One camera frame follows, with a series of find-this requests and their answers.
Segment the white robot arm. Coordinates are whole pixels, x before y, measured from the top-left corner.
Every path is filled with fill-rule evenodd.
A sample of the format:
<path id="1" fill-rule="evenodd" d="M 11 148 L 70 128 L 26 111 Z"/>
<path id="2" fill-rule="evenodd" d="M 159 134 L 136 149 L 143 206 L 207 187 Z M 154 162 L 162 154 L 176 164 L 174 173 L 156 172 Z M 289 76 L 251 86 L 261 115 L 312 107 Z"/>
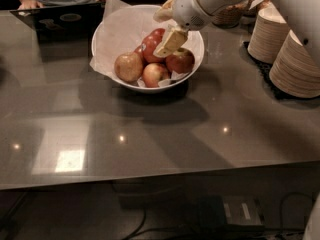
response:
<path id="1" fill-rule="evenodd" d="M 153 54 L 166 57 L 180 48 L 190 31 L 198 31 L 229 5 L 244 0 L 167 0 L 153 19 L 157 22 L 174 20 Z M 271 0 L 289 27 L 311 55 L 320 64 L 320 0 Z"/>

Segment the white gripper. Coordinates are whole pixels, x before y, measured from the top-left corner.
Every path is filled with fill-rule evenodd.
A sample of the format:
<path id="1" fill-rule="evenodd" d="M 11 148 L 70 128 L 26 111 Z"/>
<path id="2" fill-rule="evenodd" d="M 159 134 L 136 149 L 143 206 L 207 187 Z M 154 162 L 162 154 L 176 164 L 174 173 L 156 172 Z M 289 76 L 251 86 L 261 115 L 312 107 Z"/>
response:
<path id="1" fill-rule="evenodd" d="M 165 58 L 188 40 L 188 30 L 198 31 L 211 22 L 197 0 L 167 0 L 153 15 L 156 22 L 172 19 L 179 25 L 168 25 L 153 55 Z"/>

